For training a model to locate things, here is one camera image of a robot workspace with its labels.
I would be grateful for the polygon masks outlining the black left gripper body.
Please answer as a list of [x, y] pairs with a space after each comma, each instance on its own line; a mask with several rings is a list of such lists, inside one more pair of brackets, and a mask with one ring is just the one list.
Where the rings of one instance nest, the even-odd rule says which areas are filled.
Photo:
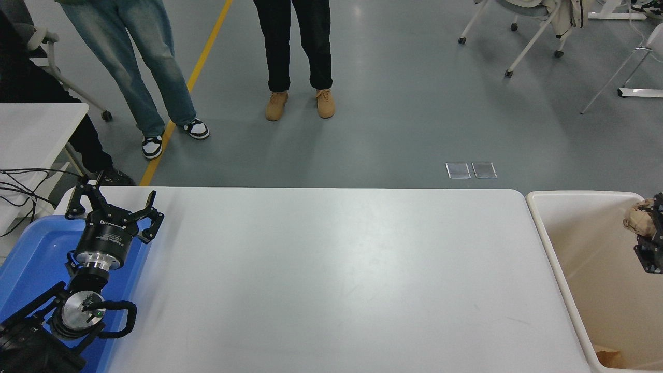
[[81, 239], [74, 250], [74, 257], [79, 263], [87, 262], [95, 253], [112, 257], [113, 264], [124, 264], [131, 247], [131, 241], [137, 236], [137, 222], [111, 220], [108, 217], [86, 217], [86, 226]]

